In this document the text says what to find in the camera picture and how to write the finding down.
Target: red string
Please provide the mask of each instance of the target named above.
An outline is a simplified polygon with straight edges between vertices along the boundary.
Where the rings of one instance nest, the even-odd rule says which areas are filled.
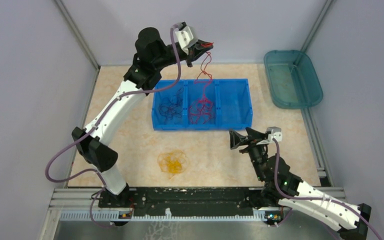
[[[212,45],[213,45],[212,42],[201,44],[201,46],[203,47],[209,47]],[[208,99],[205,94],[206,88],[213,82],[213,75],[206,71],[208,64],[210,64],[213,59],[211,57],[211,52],[206,52],[206,54],[207,56],[204,58],[200,66],[201,72],[193,81],[194,84],[205,84],[205,85],[202,88],[202,97],[194,101],[189,106],[189,109],[188,109],[189,121],[192,124],[199,124],[200,120],[202,120],[203,122],[202,124],[205,124],[214,117],[214,114],[213,114],[214,103],[210,99]],[[208,76],[209,79],[199,79],[202,74]]]

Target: white wall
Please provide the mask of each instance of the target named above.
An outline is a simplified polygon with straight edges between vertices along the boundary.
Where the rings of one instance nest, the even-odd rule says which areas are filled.
[[[308,54],[324,92],[314,112],[334,181],[348,200],[373,207],[384,235],[384,1],[337,1]]]
[[[39,236],[57,187],[45,165],[82,124],[94,74],[51,0],[0,0],[0,240]]]
[[[214,42],[216,63],[262,62],[270,50],[300,49],[326,0],[63,0],[100,65],[127,65],[145,27],[169,43],[186,21]]]

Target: marble table surface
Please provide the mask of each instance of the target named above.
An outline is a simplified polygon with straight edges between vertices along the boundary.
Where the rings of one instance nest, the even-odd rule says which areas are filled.
[[[113,96],[129,66],[102,67],[86,117],[91,121]],[[306,127],[300,110],[276,107],[270,96],[269,86],[262,64],[213,64],[207,71],[214,79],[247,78],[253,108],[252,128],[265,132],[267,127],[282,128],[283,140],[280,155],[290,165],[290,171],[313,186],[320,186],[316,164],[312,154]],[[194,67],[182,65],[182,79],[195,79],[199,64]],[[162,72],[163,80],[177,76],[177,67],[170,66]],[[256,187],[263,183],[257,180],[247,154],[230,150],[227,131],[154,131],[150,94],[127,117],[112,143],[118,152],[116,163],[127,183],[132,187]],[[162,172],[157,158],[161,153],[181,150],[188,158],[188,167],[174,176]],[[276,147],[269,145],[269,156]],[[90,165],[76,154],[71,174]],[[72,179],[69,186],[101,186],[94,173],[86,173]]]

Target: yellow tangled cord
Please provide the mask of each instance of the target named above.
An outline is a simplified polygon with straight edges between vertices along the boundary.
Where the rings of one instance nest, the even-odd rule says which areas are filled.
[[[158,155],[158,165],[161,171],[169,174],[183,173],[188,167],[188,158],[181,150],[173,150]]]

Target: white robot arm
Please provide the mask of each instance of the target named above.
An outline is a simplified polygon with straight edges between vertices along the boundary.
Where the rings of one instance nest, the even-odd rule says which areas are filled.
[[[178,28],[175,32],[177,43],[174,43],[175,27]],[[199,40],[193,28],[185,22],[176,24],[171,31],[172,43],[169,45],[164,44],[153,27],[140,31],[135,42],[137,53],[117,92],[84,129],[76,127],[71,133],[75,141],[87,135],[76,144],[77,150],[99,172],[106,189],[117,199],[125,198],[123,192],[129,191],[116,166],[118,154],[108,147],[117,129],[136,105],[149,93],[157,92],[153,88],[161,79],[163,68],[176,63],[180,66],[179,62],[183,60],[191,67],[193,61],[213,48],[211,43]]]
[[[268,157],[268,144],[282,140],[282,130],[267,128],[261,133],[247,127],[248,136],[230,133],[230,148],[248,153],[258,179],[264,182],[261,198],[269,206],[286,206],[305,213],[329,226],[345,240],[365,240],[372,208],[366,204],[353,205],[340,201],[312,187],[299,176],[278,154]]]

